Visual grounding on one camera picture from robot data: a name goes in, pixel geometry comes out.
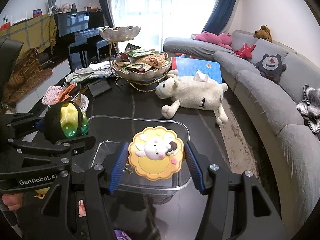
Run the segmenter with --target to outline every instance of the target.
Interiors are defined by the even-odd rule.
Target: dark blue curtain
[[[111,20],[111,15],[110,15],[110,11],[109,11],[109,5],[108,5],[108,0],[99,0],[99,3],[101,5],[101,9],[103,12],[103,16],[105,17],[105,19],[108,22],[109,27],[113,28],[113,23]]]
[[[227,25],[235,3],[236,0],[219,0],[203,31],[219,35]]]

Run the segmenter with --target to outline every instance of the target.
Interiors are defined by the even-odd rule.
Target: transparent plastic bin
[[[146,127],[163,126],[175,131],[184,143],[190,140],[188,128],[177,121],[96,115],[89,118],[88,122],[89,135],[96,138],[96,145],[92,151],[92,158],[88,161],[88,168],[102,163],[107,155],[115,152],[121,141],[131,143],[133,136],[142,132]],[[150,181],[136,174],[134,167],[128,166],[128,168],[133,172],[131,174],[123,172],[119,190],[168,197],[173,196],[191,181],[186,161],[183,161],[179,172],[166,180]]]

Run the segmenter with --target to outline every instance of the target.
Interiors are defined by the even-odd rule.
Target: ribbed blue pad
[[[184,153],[186,155],[186,161],[191,173],[193,183],[195,184],[196,189],[199,190],[199,192],[202,194],[205,191],[203,174],[188,143],[184,144]]]
[[[118,156],[118,159],[115,163],[115,165],[112,168],[111,174],[110,174],[110,184],[109,184],[109,191],[111,194],[118,188],[122,172],[124,170],[125,164],[128,161],[128,152],[129,143],[124,143],[121,152]]]

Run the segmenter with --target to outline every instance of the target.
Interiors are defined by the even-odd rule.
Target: white cabinet
[[[31,108],[44,96],[48,87],[54,86],[71,72],[69,61],[66,59],[52,69],[52,75],[35,87],[16,104],[18,113],[28,113]]]

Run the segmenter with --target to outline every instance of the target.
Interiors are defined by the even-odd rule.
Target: sheep plush toy
[[[222,107],[223,92],[227,91],[228,85],[219,84],[215,80],[197,71],[194,77],[178,77],[178,70],[168,72],[168,79],[156,87],[159,98],[171,98],[171,106],[163,106],[163,117],[172,118],[179,106],[202,110],[218,110],[217,124],[223,125],[228,122],[228,117]]]

